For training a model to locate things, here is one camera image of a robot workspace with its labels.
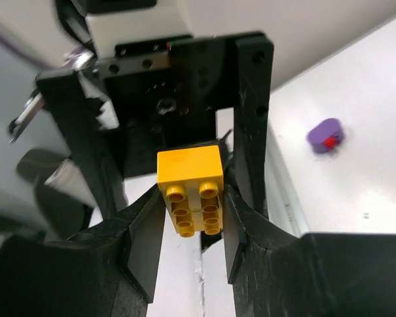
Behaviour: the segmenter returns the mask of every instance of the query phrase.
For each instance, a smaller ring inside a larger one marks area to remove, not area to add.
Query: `lego stud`
[[[177,217],[186,216],[189,213],[189,204],[187,199],[179,203],[172,203],[172,213]]]
[[[204,199],[214,198],[218,195],[216,182],[202,182],[199,184],[199,195]]]
[[[172,203],[179,203],[186,197],[185,188],[182,185],[172,185],[167,187],[166,198]]]
[[[179,228],[187,228],[192,226],[191,214],[188,214],[186,216],[176,217],[176,225]]]
[[[182,238],[191,238],[195,234],[195,229],[193,226],[179,228],[179,233]]]
[[[220,228],[218,224],[205,225],[205,233],[208,234],[209,236],[213,236],[215,234],[218,234],[219,232],[220,232]]]
[[[217,197],[210,199],[201,198],[201,208],[204,213],[214,213],[218,209]]]
[[[215,225],[218,223],[218,212],[214,213],[203,213],[204,223],[206,225]]]

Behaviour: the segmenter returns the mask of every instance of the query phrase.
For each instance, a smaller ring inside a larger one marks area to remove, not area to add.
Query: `purple object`
[[[306,139],[315,153],[327,153],[343,141],[345,135],[338,119],[326,119],[313,128]]]

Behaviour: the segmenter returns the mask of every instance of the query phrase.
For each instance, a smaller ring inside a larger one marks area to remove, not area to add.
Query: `black cable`
[[[60,22],[61,27],[72,39],[77,41],[82,47],[95,52],[92,40],[84,42],[79,34],[77,34],[69,24],[69,19],[75,21],[86,33],[89,34],[88,27],[86,25],[85,18],[78,12],[71,0],[55,0],[55,10],[57,13],[57,19]]]

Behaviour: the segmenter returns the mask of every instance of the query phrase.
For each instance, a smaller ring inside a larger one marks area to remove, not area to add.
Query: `yellow lego brick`
[[[223,168],[218,146],[157,154],[157,184],[176,232],[217,234],[223,228]]]

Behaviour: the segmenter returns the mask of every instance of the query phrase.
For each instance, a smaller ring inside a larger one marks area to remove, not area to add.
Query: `yellow block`
[[[157,154],[157,184],[176,232],[217,234],[223,228],[223,167],[218,146]]]

